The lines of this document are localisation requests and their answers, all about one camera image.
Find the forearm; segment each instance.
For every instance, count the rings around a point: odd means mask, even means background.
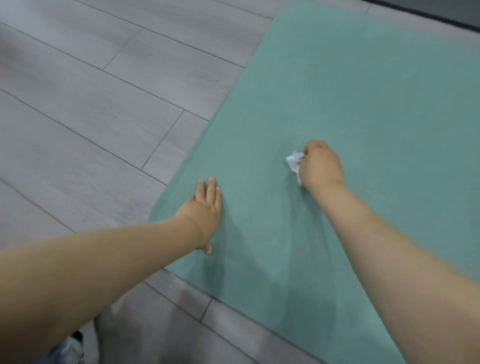
[[[478,287],[386,223],[346,187],[313,196],[407,362],[477,361]]]
[[[40,355],[151,274],[193,251],[185,217],[0,252],[0,351]]]

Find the wooden floor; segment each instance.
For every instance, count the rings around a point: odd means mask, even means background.
[[[0,246],[146,222],[289,2],[0,2]],[[319,2],[480,45],[360,0]],[[106,363],[317,363],[166,271],[101,316],[99,342]]]

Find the white tissue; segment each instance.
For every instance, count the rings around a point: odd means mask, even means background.
[[[287,164],[292,171],[297,174],[297,180],[299,181],[299,185],[301,186],[300,176],[299,176],[299,169],[300,169],[300,162],[305,155],[299,152],[293,152],[291,156],[287,157]]]

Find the hand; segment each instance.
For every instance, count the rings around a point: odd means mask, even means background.
[[[311,140],[303,151],[299,176],[303,187],[312,195],[330,187],[345,185],[342,164],[326,142]]]
[[[210,177],[206,193],[205,181],[198,181],[197,192],[180,207],[175,217],[187,218],[196,226],[200,236],[196,249],[202,249],[208,255],[212,252],[210,239],[220,224],[221,211],[222,192],[216,186],[215,178]]]

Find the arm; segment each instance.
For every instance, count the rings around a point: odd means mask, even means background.
[[[221,211],[215,185],[211,178],[205,194],[199,181],[169,220],[0,251],[2,358],[35,358],[168,264],[194,249],[210,254]]]
[[[480,289],[385,222],[346,186],[325,142],[310,141],[300,179],[335,229],[408,363],[477,363]]]

